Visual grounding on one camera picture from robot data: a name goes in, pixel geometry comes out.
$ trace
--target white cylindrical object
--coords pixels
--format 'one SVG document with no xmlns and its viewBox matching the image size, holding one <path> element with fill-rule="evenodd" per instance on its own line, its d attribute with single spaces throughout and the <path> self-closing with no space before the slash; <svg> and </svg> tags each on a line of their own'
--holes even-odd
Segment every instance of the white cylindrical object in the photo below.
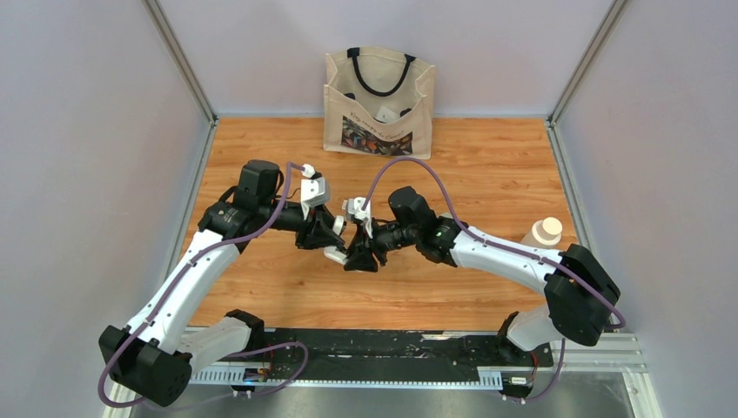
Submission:
<svg viewBox="0 0 738 418">
<path fill-rule="evenodd" d="M 563 230 L 564 226 L 560 220 L 548 217 L 534 223 L 520 243 L 538 248 L 554 248 L 561 241 Z"/>
</svg>

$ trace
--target wooden tabletop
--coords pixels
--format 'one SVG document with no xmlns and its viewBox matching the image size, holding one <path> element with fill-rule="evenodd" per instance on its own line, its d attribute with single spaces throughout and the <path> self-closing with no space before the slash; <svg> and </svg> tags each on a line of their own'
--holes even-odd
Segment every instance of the wooden tabletop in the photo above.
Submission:
<svg viewBox="0 0 738 418">
<path fill-rule="evenodd" d="M 344 199 L 366 195 L 388 159 L 326 152 L 322 136 L 322 118 L 222 119 L 184 248 L 205 209 L 238 183 L 249 159 L 283 167 L 288 159 L 314 165 L 330 183 L 328 207 L 334 214 L 342 213 Z M 554 216 L 564 225 L 559 247 L 576 241 L 541 120 L 435 119 L 428 163 L 444 181 L 461 219 L 470 225 L 520 240 L 533 222 Z M 390 219 L 387 197 L 405 185 L 422 194 L 436 213 L 446 212 L 427 172 L 413 163 L 400 163 L 379 182 L 372 198 L 373 215 Z M 344 233 L 347 242 L 352 235 L 349 226 Z M 348 273 L 320 250 L 298 250 L 293 233 L 268 231 L 215 283 L 191 324 L 211 325 L 238 308 L 257 315 L 268 327 L 497 330 L 511 312 L 544 302 L 510 280 L 433 264 L 414 248 L 389 253 L 388 259 L 379 273 Z"/>
</svg>

